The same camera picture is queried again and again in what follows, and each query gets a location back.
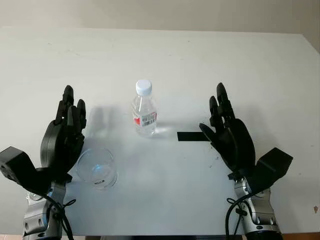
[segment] clear plastic bottle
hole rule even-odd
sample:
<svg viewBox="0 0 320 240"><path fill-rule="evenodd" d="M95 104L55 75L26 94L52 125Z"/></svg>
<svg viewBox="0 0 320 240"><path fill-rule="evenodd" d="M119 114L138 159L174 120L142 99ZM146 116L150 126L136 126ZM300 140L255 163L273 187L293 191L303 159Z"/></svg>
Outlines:
<svg viewBox="0 0 320 240"><path fill-rule="evenodd" d="M157 110L152 100L152 83L149 80L136 82L137 96L132 101L132 116L135 130L139 135L150 137L155 133Z"/></svg>

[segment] wire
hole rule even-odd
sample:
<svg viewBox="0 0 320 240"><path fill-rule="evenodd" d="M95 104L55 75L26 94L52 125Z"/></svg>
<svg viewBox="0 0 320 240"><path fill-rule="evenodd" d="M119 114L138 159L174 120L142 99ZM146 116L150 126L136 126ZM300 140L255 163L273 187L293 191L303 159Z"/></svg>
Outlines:
<svg viewBox="0 0 320 240"><path fill-rule="evenodd" d="M69 240L74 240L72 229L71 229L70 223L69 223L68 218L65 213L65 207L74 204L76 202L76 200L73 199L73 200L67 202L66 204L64 204L63 206L61 206L61 204L58 204L55 200L53 200L48 195L42 194L40 192L34 192L34 193L43 197L44 199L48 200L58 210L58 212L61 215L61 225L63 227L63 230L65 231Z"/></svg>
<svg viewBox="0 0 320 240"><path fill-rule="evenodd" d="M227 202L230 203L231 206L229 207L229 209L228 209L228 211L226 212L226 215L225 215L225 237L226 237L226 240L230 240L229 218L230 218L230 214L231 214L232 210L235 208L235 206L239 206L241 202L243 202L244 200L254 196L255 194L256 193L252 192L252 193L249 193L247 195L244 195L244 196L240 197L237 200L233 200L232 198L227 198ZM238 223L237 223L237 227L236 227L235 233L237 233L236 231L238 230L239 222L240 222L240 220L238 219Z"/></svg>
<svg viewBox="0 0 320 240"><path fill-rule="evenodd" d="M68 206L71 206L72 204L74 204L76 202L76 200L75 199L72 199L71 201L68 201L66 204L63 204L63 207L62 207L62 209L63 209L63 212L65 211L65 208L66 207L68 207ZM62 225L62 228L63 228L63 230L67 233L67 228L66 228L66 226L65 226L65 224L64 224L64 221L62 221L62 219L61 219L61 225Z"/></svg>
<svg viewBox="0 0 320 240"><path fill-rule="evenodd" d="M233 204L236 200L228 197L228 198L226 199L226 201L227 201L228 203L230 203L230 204ZM238 218L238 221L237 221L237 223L236 223L236 226L235 226L235 229L234 229L234 232L233 232L233 238L232 238L233 240L236 239L236 234L237 234L237 231L238 231L238 227L239 227L241 218L242 218L242 215L239 213L239 218Z"/></svg>

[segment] clear glass cup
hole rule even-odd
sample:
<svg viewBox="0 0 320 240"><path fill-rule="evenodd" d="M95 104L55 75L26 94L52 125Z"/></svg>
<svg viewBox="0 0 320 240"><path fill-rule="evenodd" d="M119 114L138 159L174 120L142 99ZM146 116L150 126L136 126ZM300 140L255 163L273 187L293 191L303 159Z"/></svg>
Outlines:
<svg viewBox="0 0 320 240"><path fill-rule="evenodd" d="M116 164L106 148L89 148L76 164L76 173L86 183L99 190L113 186L118 178Z"/></svg>

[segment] robotic hand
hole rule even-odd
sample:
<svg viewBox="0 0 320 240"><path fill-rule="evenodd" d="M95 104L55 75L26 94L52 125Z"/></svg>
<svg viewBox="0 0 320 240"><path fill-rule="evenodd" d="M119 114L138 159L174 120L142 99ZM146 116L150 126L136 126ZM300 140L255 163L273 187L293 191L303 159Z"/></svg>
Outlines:
<svg viewBox="0 0 320 240"><path fill-rule="evenodd" d="M214 96L209 101L210 125L215 131L203 123L199 127L232 171L228 177L235 182L238 200L230 202L232 205L226 214L226 239L230 238L229 216L238 206L236 212L240 215L239 220L242 219L248 240L281 240L270 204L270 187L286 174L293 157L275 147L255 164L255 147L245 124L235 118L222 83L218 84L216 91L218 103Z"/></svg>
<svg viewBox="0 0 320 240"><path fill-rule="evenodd" d="M58 240L62 228L73 239L63 204L68 171L77 162L85 137L86 106L80 99L74 106L74 91L67 85L59 102L55 120L50 122L40 147L41 168L35 168L29 156L12 146L0 152L2 174L29 191L28 209L24 215L24 240Z"/></svg>

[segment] white wall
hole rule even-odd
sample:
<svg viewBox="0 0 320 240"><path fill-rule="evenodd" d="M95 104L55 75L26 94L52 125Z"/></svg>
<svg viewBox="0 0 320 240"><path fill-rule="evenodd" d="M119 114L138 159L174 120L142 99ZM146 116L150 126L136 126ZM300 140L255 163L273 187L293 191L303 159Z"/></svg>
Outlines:
<svg viewBox="0 0 320 240"><path fill-rule="evenodd" d="M301 33L320 49L319 0L0 0L1 26Z"/></svg>

